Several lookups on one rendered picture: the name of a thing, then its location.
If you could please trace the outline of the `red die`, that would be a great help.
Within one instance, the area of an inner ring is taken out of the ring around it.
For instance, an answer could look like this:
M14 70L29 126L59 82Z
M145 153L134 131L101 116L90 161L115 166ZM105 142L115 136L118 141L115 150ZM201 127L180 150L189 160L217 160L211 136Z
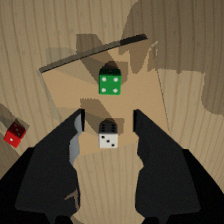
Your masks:
M13 122L5 134L4 141L17 148L25 132L24 128Z

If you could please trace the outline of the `green die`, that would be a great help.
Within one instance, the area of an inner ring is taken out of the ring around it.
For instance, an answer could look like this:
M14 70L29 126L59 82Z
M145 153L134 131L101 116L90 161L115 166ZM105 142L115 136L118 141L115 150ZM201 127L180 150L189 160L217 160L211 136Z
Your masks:
M120 95L121 92L121 70L100 69L99 87L100 95Z

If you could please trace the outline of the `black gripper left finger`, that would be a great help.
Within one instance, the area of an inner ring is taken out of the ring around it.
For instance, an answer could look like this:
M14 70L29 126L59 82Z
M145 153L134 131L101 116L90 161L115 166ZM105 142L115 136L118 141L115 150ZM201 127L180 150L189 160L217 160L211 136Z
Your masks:
M73 163L84 127L79 108L12 165L0 180L0 224L55 224L57 216L71 219L80 209Z

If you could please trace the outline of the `white die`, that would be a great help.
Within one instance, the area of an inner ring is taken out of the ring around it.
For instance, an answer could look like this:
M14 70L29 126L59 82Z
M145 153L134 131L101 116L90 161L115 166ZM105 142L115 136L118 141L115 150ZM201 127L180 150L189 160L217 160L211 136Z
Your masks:
M117 124L99 124L98 141L99 148L117 148Z

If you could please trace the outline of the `tan flat mat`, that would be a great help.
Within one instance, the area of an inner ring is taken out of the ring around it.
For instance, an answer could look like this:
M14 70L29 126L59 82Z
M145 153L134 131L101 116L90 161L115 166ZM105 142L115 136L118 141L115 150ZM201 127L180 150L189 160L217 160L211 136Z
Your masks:
M120 95L100 95L100 69L120 69ZM149 39L144 39L41 73L54 104L66 120L85 109L85 127L79 139L80 155L112 148L99 148L99 124L117 124L118 147L138 142L133 132L133 110L139 109L167 134L168 125Z

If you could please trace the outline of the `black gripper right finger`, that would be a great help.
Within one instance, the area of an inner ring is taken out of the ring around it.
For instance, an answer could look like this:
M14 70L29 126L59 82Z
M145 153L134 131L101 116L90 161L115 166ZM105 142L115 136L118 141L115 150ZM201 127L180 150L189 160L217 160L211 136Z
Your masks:
M133 110L139 137L135 209L159 224L224 224L224 194L188 150L183 149L141 110Z

